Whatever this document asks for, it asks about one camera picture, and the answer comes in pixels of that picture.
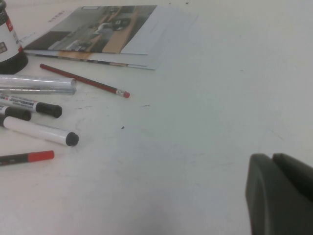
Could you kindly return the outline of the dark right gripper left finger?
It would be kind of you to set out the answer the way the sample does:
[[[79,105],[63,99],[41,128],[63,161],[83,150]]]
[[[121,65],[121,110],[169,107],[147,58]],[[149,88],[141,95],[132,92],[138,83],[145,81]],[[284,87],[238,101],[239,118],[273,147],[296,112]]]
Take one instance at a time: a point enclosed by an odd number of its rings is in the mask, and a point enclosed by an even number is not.
[[[311,235],[313,210],[275,211],[272,209],[272,157],[253,154],[249,160],[246,202],[253,235]]]

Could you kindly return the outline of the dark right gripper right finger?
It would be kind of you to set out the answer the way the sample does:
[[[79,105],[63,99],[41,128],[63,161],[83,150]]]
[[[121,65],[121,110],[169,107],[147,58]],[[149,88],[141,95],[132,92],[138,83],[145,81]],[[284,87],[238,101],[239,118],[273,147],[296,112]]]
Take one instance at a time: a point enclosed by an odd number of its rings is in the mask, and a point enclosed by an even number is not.
[[[313,168],[287,154],[272,156],[272,209],[311,211],[313,209]]]

